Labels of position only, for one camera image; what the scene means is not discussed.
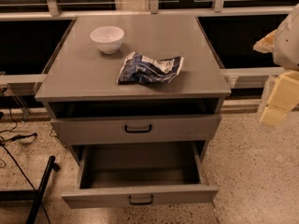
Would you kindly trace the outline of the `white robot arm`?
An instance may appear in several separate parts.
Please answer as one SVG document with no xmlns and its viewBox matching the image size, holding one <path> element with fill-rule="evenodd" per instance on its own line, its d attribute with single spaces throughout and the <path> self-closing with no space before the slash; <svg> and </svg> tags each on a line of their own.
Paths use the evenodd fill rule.
<svg viewBox="0 0 299 224">
<path fill-rule="evenodd" d="M 274 64 L 284 69 L 275 79 L 260 117 L 262 125 L 276 127 L 299 104 L 299 4 L 276 30 L 256 42 L 253 49 L 271 53 Z"/>
</svg>

